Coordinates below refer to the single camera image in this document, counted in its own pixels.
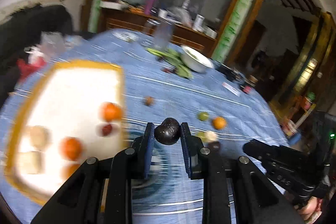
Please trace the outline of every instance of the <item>white tray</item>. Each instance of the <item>white tray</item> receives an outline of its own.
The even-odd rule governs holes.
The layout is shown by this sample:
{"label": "white tray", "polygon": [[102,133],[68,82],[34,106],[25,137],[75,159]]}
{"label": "white tray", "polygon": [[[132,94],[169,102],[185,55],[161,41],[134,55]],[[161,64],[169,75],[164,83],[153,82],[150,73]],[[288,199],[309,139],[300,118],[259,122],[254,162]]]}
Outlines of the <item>white tray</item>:
{"label": "white tray", "polygon": [[[8,146],[5,175],[18,190],[39,204],[44,204],[64,183],[62,168],[74,162],[59,153],[64,137],[77,137],[84,151],[77,161],[88,157],[99,160],[113,157],[124,149],[121,122],[107,137],[100,136],[99,125],[103,102],[112,102],[124,108],[122,101],[123,73],[116,65],[77,60],[58,63],[35,86],[31,97],[18,113]],[[43,171],[30,175],[17,168],[17,153],[34,151],[26,126],[43,126],[49,132],[49,145],[43,152]]]}

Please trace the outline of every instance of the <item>blue tablecloth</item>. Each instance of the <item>blue tablecloth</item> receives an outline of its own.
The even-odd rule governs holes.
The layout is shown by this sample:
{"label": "blue tablecloth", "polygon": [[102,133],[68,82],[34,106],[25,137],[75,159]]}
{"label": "blue tablecloth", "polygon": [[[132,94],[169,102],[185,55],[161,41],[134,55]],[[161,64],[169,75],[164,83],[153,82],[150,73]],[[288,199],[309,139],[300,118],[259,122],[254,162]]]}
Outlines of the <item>blue tablecloth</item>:
{"label": "blue tablecloth", "polygon": [[[194,79],[183,79],[175,74],[165,73],[165,62],[158,62],[138,42],[127,43],[115,38],[107,31],[89,42],[68,50],[49,62],[41,71],[32,74],[5,103],[0,112],[0,156],[5,162],[8,134],[19,106],[29,96],[34,84],[54,62],[86,59],[111,62],[121,65],[125,72],[125,100],[127,104],[126,128],[129,140],[143,133],[147,122],[160,124],[166,117],[188,122],[192,134],[198,131],[214,130],[211,119],[202,122],[197,119],[200,111],[206,111],[210,118],[222,116],[227,120],[223,130],[216,130],[221,142],[221,153],[230,158],[243,155],[244,143],[255,138],[270,145],[287,145],[276,118],[263,98],[252,90],[249,95],[241,92],[237,97],[221,84],[227,82],[238,89],[238,84],[226,80],[216,70],[206,74],[193,72]],[[137,34],[140,40],[146,38]],[[176,45],[170,47],[181,50]],[[155,104],[143,104],[145,96],[155,98]],[[260,162],[252,160],[262,169]],[[136,182],[133,190],[133,222],[137,223],[201,223],[203,182],[188,179],[184,169],[181,143],[164,146],[155,142],[151,174],[145,182]],[[0,192],[24,224],[30,223],[40,206],[30,201],[10,186],[0,174]],[[234,206],[231,206],[235,222]]]}

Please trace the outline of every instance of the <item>wooden cabinet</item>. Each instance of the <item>wooden cabinet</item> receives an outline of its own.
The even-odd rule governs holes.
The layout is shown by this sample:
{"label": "wooden cabinet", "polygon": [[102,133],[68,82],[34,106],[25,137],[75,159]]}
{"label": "wooden cabinet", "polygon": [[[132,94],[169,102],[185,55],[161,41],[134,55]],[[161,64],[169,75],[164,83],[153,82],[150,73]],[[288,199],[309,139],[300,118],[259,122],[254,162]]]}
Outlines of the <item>wooden cabinet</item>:
{"label": "wooden cabinet", "polygon": [[[142,31],[143,26],[149,18],[156,17],[134,14],[130,11],[120,11],[103,8],[104,21],[106,22],[106,30],[114,28],[125,28],[133,31]],[[215,43],[215,39],[207,35],[194,31],[182,25],[175,25],[171,42],[177,45],[186,45],[192,47],[207,57],[211,55],[211,49]]]}

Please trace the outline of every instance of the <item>tray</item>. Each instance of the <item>tray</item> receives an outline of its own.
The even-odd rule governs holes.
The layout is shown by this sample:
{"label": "tray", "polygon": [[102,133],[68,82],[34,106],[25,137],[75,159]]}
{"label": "tray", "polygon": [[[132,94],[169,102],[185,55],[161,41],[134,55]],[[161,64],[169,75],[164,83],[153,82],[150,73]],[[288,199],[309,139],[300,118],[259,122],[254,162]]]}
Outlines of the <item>tray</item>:
{"label": "tray", "polygon": [[[61,157],[62,138],[78,137],[84,152],[77,163],[88,157],[99,160],[113,157],[126,146],[121,121],[117,130],[107,137],[99,135],[100,106],[108,101],[120,105],[123,101],[123,70],[117,65],[87,60],[57,63],[35,85],[31,96],[19,109],[7,147],[4,174],[7,181],[32,201],[44,205],[64,183],[62,167],[71,164]],[[26,126],[44,126],[50,141],[43,152],[41,174],[23,174],[17,168],[17,153],[34,151],[25,133]]]}

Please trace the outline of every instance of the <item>pink thermos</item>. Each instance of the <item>pink thermos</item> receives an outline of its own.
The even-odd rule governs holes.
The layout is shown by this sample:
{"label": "pink thermos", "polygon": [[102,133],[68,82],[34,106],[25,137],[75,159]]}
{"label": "pink thermos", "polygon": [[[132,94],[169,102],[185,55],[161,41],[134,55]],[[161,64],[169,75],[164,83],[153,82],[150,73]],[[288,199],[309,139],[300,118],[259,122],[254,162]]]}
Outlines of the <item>pink thermos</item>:
{"label": "pink thermos", "polygon": [[145,15],[150,15],[151,14],[151,10],[153,8],[154,1],[155,0],[147,0],[146,1]]}

